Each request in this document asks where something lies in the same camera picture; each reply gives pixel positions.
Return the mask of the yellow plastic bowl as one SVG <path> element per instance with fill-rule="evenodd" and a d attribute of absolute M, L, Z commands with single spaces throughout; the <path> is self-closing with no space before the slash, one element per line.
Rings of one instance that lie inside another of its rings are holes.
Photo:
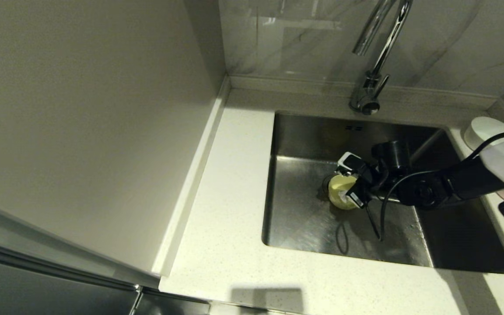
<path fill-rule="evenodd" d="M 356 181 L 356 177 L 346 177 L 340 174 L 336 174 L 330 179 L 328 183 L 328 197 L 333 206 L 342 210 L 359 209 L 354 200 L 347 195 Z"/>

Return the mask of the white plastic bowl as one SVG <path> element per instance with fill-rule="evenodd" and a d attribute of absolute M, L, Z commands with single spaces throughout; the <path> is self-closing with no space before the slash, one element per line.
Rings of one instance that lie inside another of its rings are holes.
<path fill-rule="evenodd" d="M 478 116 L 471 120 L 463 131 L 465 144 L 475 150 L 487 139 L 504 133 L 504 123 L 488 116 Z"/>

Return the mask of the stainless steel sink basin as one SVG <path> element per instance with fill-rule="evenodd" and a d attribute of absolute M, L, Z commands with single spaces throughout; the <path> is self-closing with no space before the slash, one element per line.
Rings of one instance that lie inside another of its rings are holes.
<path fill-rule="evenodd" d="M 434 211 L 389 202 L 385 239 L 376 237 L 366 210 L 342 210 L 318 199 L 322 180 L 351 151 L 369 163 L 371 147 L 405 140 L 416 170 L 459 161 L 441 128 L 275 115 L 266 207 L 265 245 L 386 263 L 504 274 L 504 241 L 484 199 Z"/>

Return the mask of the chrome gooseneck faucet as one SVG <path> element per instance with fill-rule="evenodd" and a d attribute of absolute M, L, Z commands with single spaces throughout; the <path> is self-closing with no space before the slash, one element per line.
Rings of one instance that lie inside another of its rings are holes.
<path fill-rule="evenodd" d="M 382 70 L 402 32 L 404 24 L 406 24 L 412 10 L 413 1 L 378 0 L 369 16 L 353 49 L 353 53 L 357 56 L 366 54 L 392 6 L 398 4 L 398 10 L 374 65 L 364 73 L 352 92 L 349 107 L 353 111 L 370 116 L 380 110 L 379 96 L 390 78 L 389 74 L 382 75 Z"/>

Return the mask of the dark steel appliance door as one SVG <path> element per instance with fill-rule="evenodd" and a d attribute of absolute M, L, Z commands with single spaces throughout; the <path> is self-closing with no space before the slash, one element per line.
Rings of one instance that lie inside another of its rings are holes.
<path fill-rule="evenodd" d="M 0 315 L 129 315 L 133 286 L 0 247 Z M 144 286 L 136 315 L 209 315 L 210 308 Z"/>

